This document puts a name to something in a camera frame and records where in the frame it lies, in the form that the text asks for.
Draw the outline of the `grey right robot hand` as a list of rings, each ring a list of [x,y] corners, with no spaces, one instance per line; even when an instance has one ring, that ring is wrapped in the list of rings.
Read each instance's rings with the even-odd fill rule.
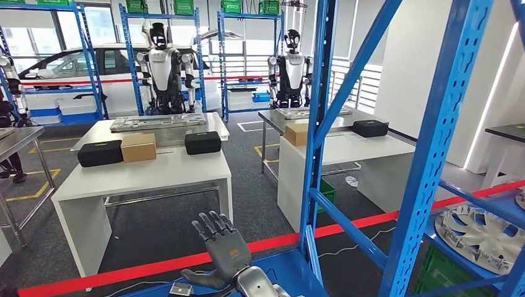
[[[192,221],[192,225],[206,245],[215,269],[199,273],[183,269],[181,275],[188,283],[222,290],[241,271],[251,266],[253,258],[247,243],[225,214],[213,210],[201,212],[199,218]]]

